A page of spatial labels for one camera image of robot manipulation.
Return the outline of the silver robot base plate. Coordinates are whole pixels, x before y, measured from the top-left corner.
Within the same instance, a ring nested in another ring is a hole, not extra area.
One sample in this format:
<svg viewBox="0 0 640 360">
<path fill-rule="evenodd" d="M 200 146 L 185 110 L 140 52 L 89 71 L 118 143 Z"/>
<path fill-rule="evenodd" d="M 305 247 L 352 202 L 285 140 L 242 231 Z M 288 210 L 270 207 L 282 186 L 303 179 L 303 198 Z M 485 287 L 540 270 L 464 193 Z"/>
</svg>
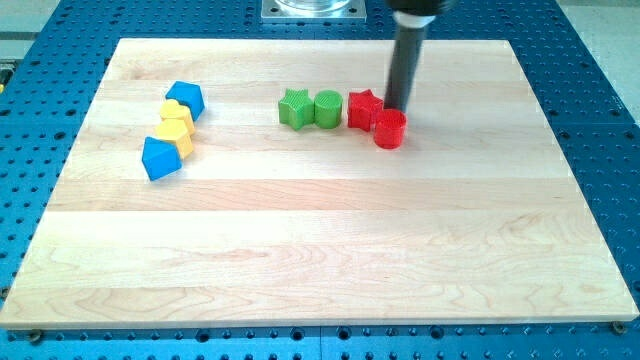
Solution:
<svg viewBox="0 0 640 360">
<path fill-rule="evenodd" d="M 262 0 L 262 22 L 365 21 L 365 0 Z"/>
</svg>

